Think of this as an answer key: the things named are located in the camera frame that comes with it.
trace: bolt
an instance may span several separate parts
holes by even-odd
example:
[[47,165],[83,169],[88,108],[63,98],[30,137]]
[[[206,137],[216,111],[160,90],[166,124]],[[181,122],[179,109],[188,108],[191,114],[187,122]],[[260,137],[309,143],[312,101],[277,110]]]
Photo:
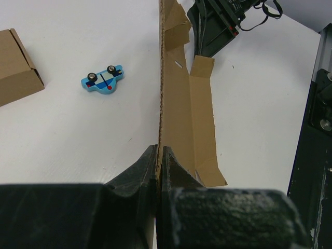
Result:
[[321,127],[323,128],[323,130],[332,131],[332,125],[328,120],[322,119],[320,124],[321,124]]

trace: table surface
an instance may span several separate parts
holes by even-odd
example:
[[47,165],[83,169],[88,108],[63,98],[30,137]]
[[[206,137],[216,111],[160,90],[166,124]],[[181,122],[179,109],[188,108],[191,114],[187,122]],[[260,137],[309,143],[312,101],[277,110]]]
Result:
[[[180,2],[188,9],[193,0]],[[0,107],[0,183],[104,183],[157,143],[158,1],[1,6],[0,30],[17,30],[46,88]],[[243,27],[263,18],[250,10]],[[319,39],[283,16],[240,32],[214,57],[217,155],[228,187],[287,191]],[[190,65],[193,43],[185,48]],[[126,74],[115,93],[81,87],[110,64]]]

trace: blue toy car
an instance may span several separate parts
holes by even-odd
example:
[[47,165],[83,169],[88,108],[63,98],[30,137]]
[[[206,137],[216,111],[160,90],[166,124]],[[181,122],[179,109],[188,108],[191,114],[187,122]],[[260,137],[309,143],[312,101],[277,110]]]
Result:
[[100,73],[89,73],[88,77],[81,80],[82,86],[88,92],[97,91],[102,94],[110,94],[115,91],[118,79],[123,78],[122,66],[109,66]]

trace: wire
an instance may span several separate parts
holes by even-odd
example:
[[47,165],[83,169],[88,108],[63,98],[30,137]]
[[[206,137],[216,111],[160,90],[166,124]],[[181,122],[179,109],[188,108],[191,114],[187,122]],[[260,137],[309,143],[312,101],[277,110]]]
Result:
[[265,19],[264,19],[260,24],[254,26],[254,27],[252,27],[251,29],[248,29],[248,30],[243,29],[243,28],[241,27],[241,23],[239,23],[239,28],[240,28],[241,30],[243,30],[243,31],[250,31],[250,30],[253,30],[254,28],[256,28],[256,27],[258,27],[258,26],[260,26],[260,25],[266,23],[266,21],[269,19],[269,17],[272,17],[272,18],[275,18],[275,19],[280,19],[280,18],[281,18],[281,16],[283,15],[283,10],[282,10],[281,5],[278,3],[278,1],[277,1],[277,0],[273,0],[273,3],[274,3],[274,5],[276,6],[276,9],[277,9],[277,11],[278,11],[279,14],[271,13],[271,12],[269,11],[269,8],[265,5],[265,2],[266,2],[266,1],[267,1],[267,0],[261,0],[261,1],[258,2],[256,5],[254,5],[254,8],[255,8],[255,9],[262,9],[262,10],[263,10],[263,12],[266,14]]

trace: closed cardboard box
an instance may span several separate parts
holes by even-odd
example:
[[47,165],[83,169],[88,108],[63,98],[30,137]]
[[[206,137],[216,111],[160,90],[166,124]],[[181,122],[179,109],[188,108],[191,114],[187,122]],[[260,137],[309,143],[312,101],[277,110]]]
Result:
[[44,89],[14,29],[0,31],[0,106]]

